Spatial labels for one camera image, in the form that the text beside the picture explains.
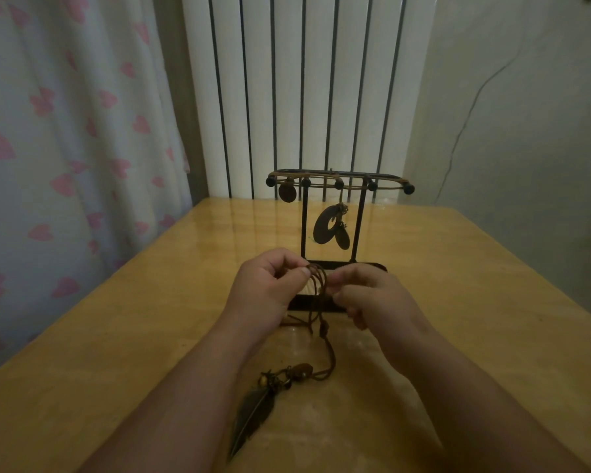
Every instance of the black base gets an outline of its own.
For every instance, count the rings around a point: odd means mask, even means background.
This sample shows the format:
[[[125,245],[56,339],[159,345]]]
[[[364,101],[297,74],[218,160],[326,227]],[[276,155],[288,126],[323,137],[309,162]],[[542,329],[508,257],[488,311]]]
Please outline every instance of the black base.
[[[335,270],[343,267],[344,265],[348,265],[349,263],[353,262],[340,262],[337,260],[310,260],[311,263],[318,264],[324,270]],[[378,267],[381,270],[387,269],[384,265],[379,264],[378,262],[366,262],[374,267]],[[289,303],[289,310],[298,310],[308,312],[311,310],[311,304],[313,303],[313,299],[315,299],[314,295],[307,295],[307,294],[298,294],[295,298]],[[333,302],[332,297],[326,297],[322,304],[322,312],[346,312],[344,307],[340,307],[335,302]]]

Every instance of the glossy wooden surface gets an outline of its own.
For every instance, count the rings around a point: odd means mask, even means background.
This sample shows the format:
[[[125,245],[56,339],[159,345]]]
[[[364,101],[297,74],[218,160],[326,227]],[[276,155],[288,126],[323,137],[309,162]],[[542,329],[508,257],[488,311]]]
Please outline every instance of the glossy wooden surface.
[[[322,207],[311,204],[309,236]],[[241,262],[275,246],[299,251],[299,210],[206,199],[0,368],[0,472],[76,469],[210,328]],[[307,253],[349,257],[333,242],[310,241]],[[385,264],[445,336],[591,464],[587,312],[451,209],[367,206],[358,259]],[[228,471],[445,470],[409,382],[371,334],[327,318],[335,373],[279,396]],[[323,342],[279,329],[239,395],[261,370],[301,361],[325,367]]]

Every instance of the black metal post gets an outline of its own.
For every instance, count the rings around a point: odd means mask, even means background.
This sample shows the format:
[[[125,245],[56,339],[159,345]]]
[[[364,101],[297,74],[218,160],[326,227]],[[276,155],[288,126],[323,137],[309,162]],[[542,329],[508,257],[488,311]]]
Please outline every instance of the black metal post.
[[[306,259],[306,214],[309,208],[309,186],[304,186],[302,192],[302,239],[300,240],[300,257]]]
[[[363,206],[365,206],[365,195],[368,192],[370,179],[363,178],[361,197],[359,198],[359,210],[357,211],[357,223],[355,224],[355,238],[352,241],[352,256],[350,262],[357,261],[357,246],[359,246],[359,231],[361,230],[361,219],[363,218]]]

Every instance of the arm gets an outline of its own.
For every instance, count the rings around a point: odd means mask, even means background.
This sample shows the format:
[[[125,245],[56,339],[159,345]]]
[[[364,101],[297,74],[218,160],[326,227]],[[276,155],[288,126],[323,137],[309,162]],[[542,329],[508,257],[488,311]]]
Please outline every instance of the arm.
[[[299,268],[306,265],[286,249],[245,262],[210,332],[79,472],[209,471],[226,427],[237,375],[306,285],[310,272]]]
[[[328,291],[418,391],[459,471],[590,472],[497,382],[429,324],[398,280],[366,264],[328,277]]]

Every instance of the black crescent pendant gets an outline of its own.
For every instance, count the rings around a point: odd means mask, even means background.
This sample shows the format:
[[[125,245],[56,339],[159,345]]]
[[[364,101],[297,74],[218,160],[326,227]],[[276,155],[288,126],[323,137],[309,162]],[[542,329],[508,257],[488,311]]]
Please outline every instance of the black crescent pendant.
[[[293,202],[297,198],[297,190],[293,181],[285,182],[278,188],[278,195],[285,202]]]
[[[348,250],[350,248],[350,237],[346,231],[346,224],[343,222],[339,224],[335,231],[335,240],[337,241],[337,245],[342,249]]]
[[[332,218],[335,218],[333,227],[328,228],[328,223]],[[315,227],[313,228],[313,239],[318,244],[325,244],[335,236],[335,231],[339,227],[341,222],[341,205],[335,204],[334,206],[328,206],[315,221]]]

